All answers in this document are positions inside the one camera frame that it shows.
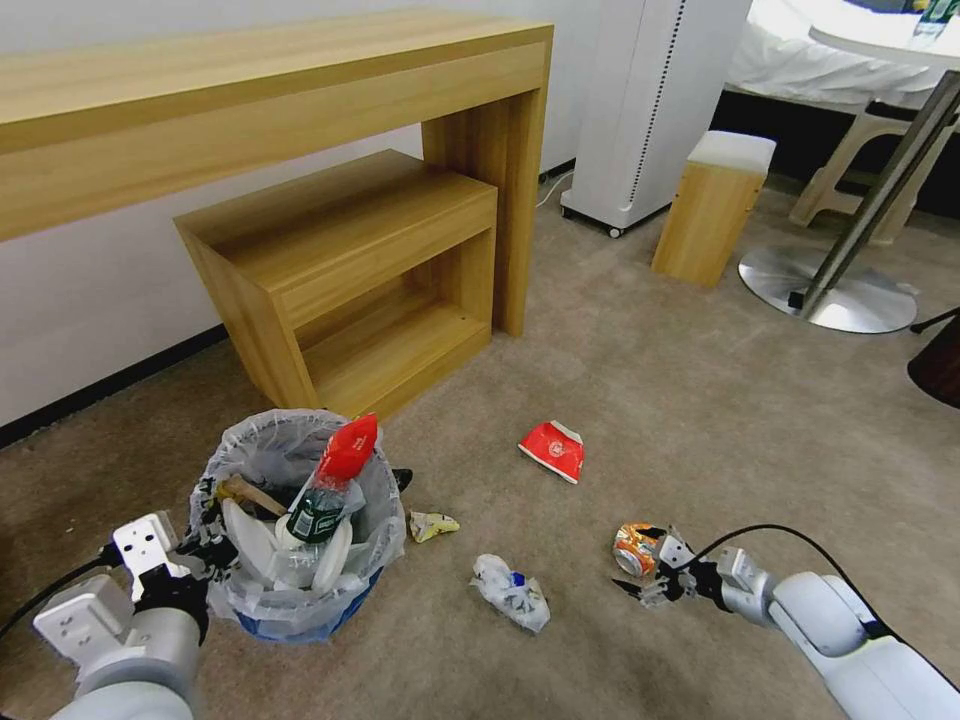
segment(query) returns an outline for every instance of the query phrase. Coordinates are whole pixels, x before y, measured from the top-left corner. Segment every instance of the white plastic bag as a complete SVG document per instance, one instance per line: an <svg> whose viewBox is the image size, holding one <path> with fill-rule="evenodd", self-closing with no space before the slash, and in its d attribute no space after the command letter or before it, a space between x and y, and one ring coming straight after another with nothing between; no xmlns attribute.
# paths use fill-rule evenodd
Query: white plastic bag
<svg viewBox="0 0 960 720"><path fill-rule="evenodd" d="M264 490L296 494L323 456L327 441L347 419L325 410L270 410L223 433L190 496L185 542L219 542L224 535L217 486L233 474ZM403 555L406 535L400 492L380 448L357 477L366 505L353 516L348 567L329 592L264 588L243 567L214 571L207 600L214 612L239 621L257 637L287 642L326 640L379 572Z"/></svg>
<svg viewBox="0 0 960 720"><path fill-rule="evenodd" d="M470 581L493 605L520 627L538 633L550 620L550 608L536 578L513 572L497 555L481 555L473 563Z"/></svg>

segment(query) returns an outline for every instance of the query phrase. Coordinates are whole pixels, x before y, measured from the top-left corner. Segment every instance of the bed sheet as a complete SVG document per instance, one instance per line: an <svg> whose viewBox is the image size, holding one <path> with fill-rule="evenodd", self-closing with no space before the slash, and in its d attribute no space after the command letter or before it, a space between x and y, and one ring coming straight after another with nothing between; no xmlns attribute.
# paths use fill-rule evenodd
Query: bed sheet
<svg viewBox="0 0 960 720"><path fill-rule="evenodd" d="M880 100L917 108L942 75L821 45L808 36L814 23L870 23L882 36L902 34L916 16L874 13L845 0L754 0L728 82L797 102L863 107Z"/></svg>

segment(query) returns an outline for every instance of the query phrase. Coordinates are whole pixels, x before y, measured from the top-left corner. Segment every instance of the power cord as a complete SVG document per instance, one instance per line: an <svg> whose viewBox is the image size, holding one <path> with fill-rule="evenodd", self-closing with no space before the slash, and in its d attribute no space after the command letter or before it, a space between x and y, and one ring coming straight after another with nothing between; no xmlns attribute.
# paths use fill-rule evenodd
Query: power cord
<svg viewBox="0 0 960 720"><path fill-rule="evenodd" d="M930 667L936 670L937 673L940 675L940 677L946 680L947 683L950 685L950 687L954 689L954 691L960 694L960 688L957 687L956 683L954 683L953 680L951 680L946 676L943 670L938 668L935 663L931 662L926 655L924 655L922 652L917 650L913 645L908 643L900 633L898 633L896 630L890 627L890 625L887 622L885 622L883 618L880 617L880 613L878 613L876 610L873 609L873 606L870 605L867 599L863 596L863 593L860 592L860 589L856 586L853 580L850 579L850 576L847 575L846 571L840 566L840 563L834 560L833 556L830 553L828 553L823 548L823 546L820 545L820 543L818 543L813 538L807 535L804 535L799 530L795 530L794 528L789 527L788 525L778 525L776 523L760 523L758 525L747 525L737 530L732 530L731 532L728 532L726 535L721 535L719 538L717 538L712 543L707 545L703 550L701 550L696 555L694 555L690 560L685 562L680 567L676 568L676 571L679 572L681 570L684 570L685 568L689 567L690 565L697 562L698 560L702 560L704 557L712 553L714 550L716 550L718 547L723 545L725 542L732 540L735 537L739 537L740 535L746 535L747 533L754 532L756 530L779 530L780 532L785 532L789 535L793 535L794 537L800 538L805 543L810 545L814 550L820 553L820 555L823 556L823 559L826 560L828 563L830 563L830 566L837 571L837 575L839 575L843 579L843 581L850 586L850 589L853 590L854 594L858 598L860 598L860 601L866 606L867 610L870 611L870 614L873 615L873 617L876 619L877 624L879 625L882 631L880 634L889 635L890 637L902 642L908 648L913 650L915 653L917 653L917 655L922 657Z"/></svg>
<svg viewBox="0 0 960 720"><path fill-rule="evenodd" d="M3 624L3 627L0 628L0 640L10 632L11 628L16 625L20 620L22 620L26 615L30 613L31 610L36 608L40 603L46 600L48 597L53 595L55 592L60 590L64 585L68 585L74 580L76 580L81 575L84 575L94 568L98 567L111 567L115 568L123 564L123 557L120 555L120 549L116 546L115 543L109 542L100 548L100 552L97 554L93 560L85 562L80 567L74 568L68 572L63 577L54 580L52 583L47 585L43 590L38 592L32 598L27 600L23 605L21 605L13 615L10 616L10 619Z"/></svg>
<svg viewBox="0 0 960 720"><path fill-rule="evenodd" d="M547 191L547 194L543 196L543 200L541 200L540 202L538 202L538 203L536 204L536 207L543 207L544 205L546 205L546 204L547 204L547 200L549 200L549 199L550 199L550 196L553 195L553 191L557 189L557 185L559 185L561 182L563 182L563 180L564 180L565 178L568 178L568 177L570 177L571 175L573 175L573 170L568 170L568 171L565 172L563 175L561 175L560 177L558 177L557 180L556 180L556 182L553 183L553 187L550 188L550 190Z"/></svg>

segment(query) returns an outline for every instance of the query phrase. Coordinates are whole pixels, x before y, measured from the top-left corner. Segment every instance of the white chair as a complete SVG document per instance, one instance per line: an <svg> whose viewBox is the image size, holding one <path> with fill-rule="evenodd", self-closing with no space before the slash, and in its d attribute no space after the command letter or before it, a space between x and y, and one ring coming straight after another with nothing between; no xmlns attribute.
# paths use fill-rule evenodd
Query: white chair
<svg viewBox="0 0 960 720"><path fill-rule="evenodd" d="M814 173L810 182L803 189L800 198L790 211L790 220L797 225L806 227L821 210L835 210L837 212L853 215L860 202L863 199L859 195L841 192L837 190L837 183L844 179L847 174L850 163L860 152L860 149L868 142L881 135L903 135L910 127L913 116L916 113L911 110L904 110L883 103L870 103L866 109L857 115L853 125L843 136L843 140L833 151L833 155L827 161L827 164ZM956 127L957 118L953 118L953 123L940 133L927 156L920 163L917 171L910 180L907 181L903 191L894 201L893 206L887 211L877 229L870 239L871 244L889 245L891 244L903 226L907 224L907 219L913 211L913 206L917 202L917 193L923 186L927 175L933 169L937 158L950 134Z"/></svg>

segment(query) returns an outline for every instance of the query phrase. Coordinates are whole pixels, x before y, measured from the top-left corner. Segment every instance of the white cushion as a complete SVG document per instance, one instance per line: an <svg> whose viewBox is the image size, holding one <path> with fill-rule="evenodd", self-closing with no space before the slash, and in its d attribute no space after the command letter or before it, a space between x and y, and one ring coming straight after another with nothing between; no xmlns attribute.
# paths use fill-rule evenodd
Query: white cushion
<svg viewBox="0 0 960 720"><path fill-rule="evenodd" d="M777 143L768 138L708 130L687 159L766 175Z"/></svg>

